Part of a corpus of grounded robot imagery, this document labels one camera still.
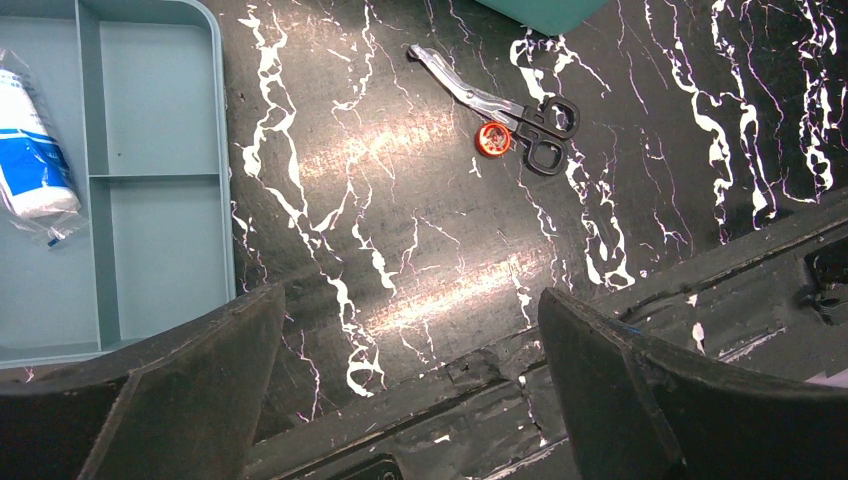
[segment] black scissors handle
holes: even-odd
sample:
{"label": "black scissors handle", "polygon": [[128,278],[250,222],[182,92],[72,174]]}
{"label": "black scissors handle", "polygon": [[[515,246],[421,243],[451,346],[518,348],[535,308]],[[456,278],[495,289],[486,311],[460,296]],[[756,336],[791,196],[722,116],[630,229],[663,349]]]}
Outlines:
{"label": "black scissors handle", "polygon": [[[560,115],[565,115],[565,123],[560,128]],[[580,127],[580,110],[577,105],[562,97],[549,97],[539,109],[524,107],[524,113],[515,129],[515,135],[527,143],[524,162],[527,168],[539,175],[557,175],[565,168],[567,153],[566,142],[577,133]],[[554,161],[545,165],[536,161],[541,146],[554,151]]]}

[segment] black marble table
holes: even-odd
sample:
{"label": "black marble table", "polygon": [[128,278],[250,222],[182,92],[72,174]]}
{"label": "black marble table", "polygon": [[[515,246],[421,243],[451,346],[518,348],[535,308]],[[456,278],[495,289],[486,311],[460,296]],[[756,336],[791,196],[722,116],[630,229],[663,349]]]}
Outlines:
{"label": "black marble table", "polygon": [[[835,0],[612,0],[559,38],[471,0],[204,3],[238,283],[287,293],[257,441],[534,326],[544,287],[626,288],[848,178]],[[414,43],[517,103],[575,102],[565,172],[480,155]]]}

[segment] red ring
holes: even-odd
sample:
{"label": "red ring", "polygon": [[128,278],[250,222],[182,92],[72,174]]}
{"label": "red ring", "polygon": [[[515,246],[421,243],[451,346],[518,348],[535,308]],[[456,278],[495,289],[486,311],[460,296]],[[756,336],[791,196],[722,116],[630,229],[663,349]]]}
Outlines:
{"label": "red ring", "polygon": [[512,145],[512,135],[505,125],[488,122],[477,130],[477,149],[487,157],[500,157]]}

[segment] scissors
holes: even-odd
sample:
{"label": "scissors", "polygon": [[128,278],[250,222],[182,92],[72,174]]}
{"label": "scissors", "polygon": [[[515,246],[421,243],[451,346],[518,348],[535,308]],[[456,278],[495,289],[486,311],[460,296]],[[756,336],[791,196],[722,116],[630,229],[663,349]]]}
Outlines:
{"label": "scissors", "polygon": [[[409,55],[420,60],[457,100],[502,124],[523,140],[527,145],[524,162],[530,170],[553,176],[565,167],[566,142],[580,126],[580,111],[572,102],[553,96],[540,108],[521,106],[463,82],[439,52],[431,48],[411,45]],[[561,115],[564,115],[564,122],[560,122]],[[554,151],[553,163],[546,165],[536,160],[543,145]]]}

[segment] blue-gray plastic tray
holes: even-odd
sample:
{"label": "blue-gray plastic tray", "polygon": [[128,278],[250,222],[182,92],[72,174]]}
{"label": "blue-gray plastic tray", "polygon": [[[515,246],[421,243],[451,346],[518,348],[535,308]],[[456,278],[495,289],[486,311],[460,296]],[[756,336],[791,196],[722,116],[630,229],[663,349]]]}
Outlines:
{"label": "blue-gray plastic tray", "polygon": [[195,0],[4,0],[91,227],[0,221],[0,368],[85,360],[235,298],[221,35]]}

